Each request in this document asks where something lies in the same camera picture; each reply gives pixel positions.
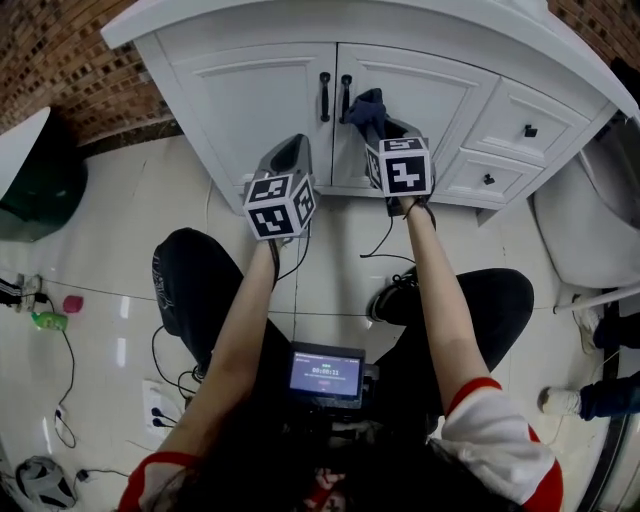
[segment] person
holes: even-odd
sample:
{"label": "person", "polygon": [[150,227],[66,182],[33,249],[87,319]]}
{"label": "person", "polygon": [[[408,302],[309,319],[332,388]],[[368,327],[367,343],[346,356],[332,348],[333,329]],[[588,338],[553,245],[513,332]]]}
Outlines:
{"label": "person", "polygon": [[[406,326],[376,364],[371,418],[336,446],[287,423],[289,342],[268,320],[274,261],[243,277],[212,238],[183,229],[154,254],[164,327],[206,376],[129,478],[119,510],[560,510],[560,466],[493,370],[526,326],[533,289],[509,269],[456,278],[427,209],[403,198],[415,268],[372,301]],[[429,438],[446,412],[442,439]]]}
{"label": "person", "polygon": [[[580,328],[582,349],[593,354],[598,349],[640,348],[640,313],[628,317],[606,316],[587,308],[574,312]],[[640,372],[621,379],[602,380],[579,390],[548,387],[539,398],[542,412],[549,415],[578,416],[585,421],[640,412]]]}

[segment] pink object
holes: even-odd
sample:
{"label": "pink object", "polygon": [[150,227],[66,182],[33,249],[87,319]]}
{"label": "pink object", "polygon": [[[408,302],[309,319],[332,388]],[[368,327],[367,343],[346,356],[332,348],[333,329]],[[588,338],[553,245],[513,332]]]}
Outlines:
{"label": "pink object", "polygon": [[64,299],[62,303],[62,309],[65,313],[77,313],[82,309],[84,305],[84,299],[77,295],[69,295]]}

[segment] white pipe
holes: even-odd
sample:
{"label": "white pipe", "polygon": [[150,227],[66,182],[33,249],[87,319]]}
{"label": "white pipe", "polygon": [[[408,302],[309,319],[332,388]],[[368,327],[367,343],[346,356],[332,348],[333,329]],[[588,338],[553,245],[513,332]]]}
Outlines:
{"label": "white pipe", "polygon": [[624,299],[625,297],[631,297],[632,295],[636,295],[638,293],[640,293],[640,283],[634,284],[632,286],[627,286],[626,288],[621,288],[614,292],[605,293],[591,299],[579,300],[577,302],[574,302],[573,304],[567,304],[565,306],[555,306],[553,308],[553,312],[558,313],[560,311],[578,311],[580,309],[592,308],[601,304],[607,304],[609,302]]}

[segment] brick wall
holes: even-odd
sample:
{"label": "brick wall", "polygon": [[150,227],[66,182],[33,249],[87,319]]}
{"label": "brick wall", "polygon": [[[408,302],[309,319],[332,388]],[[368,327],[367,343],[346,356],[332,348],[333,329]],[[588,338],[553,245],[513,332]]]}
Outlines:
{"label": "brick wall", "polygon": [[632,4],[630,0],[549,0],[549,10],[607,64],[620,57],[640,69],[640,16]]}
{"label": "brick wall", "polygon": [[0,133],[44,106],[80,142],[170,115],[133,45],[100,29],[134,0],[0,0]]}

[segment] knee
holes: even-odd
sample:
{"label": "knee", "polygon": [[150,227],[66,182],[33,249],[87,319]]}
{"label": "knee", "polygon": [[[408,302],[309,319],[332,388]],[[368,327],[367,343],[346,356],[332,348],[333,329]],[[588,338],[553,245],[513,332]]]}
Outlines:
{"label": "knee", "polygon": [[501,292],[503,304],[510,311],[533,312],[534,292],[531,281],[517,270],[496,269],[494,286]]}
{"label": "knee", "polygon": [[177,229],[156,249],[163,258],[177,257],[181,254],[197,254],[196,251],[204,249],[214,240],[200,231],[192,228]]}

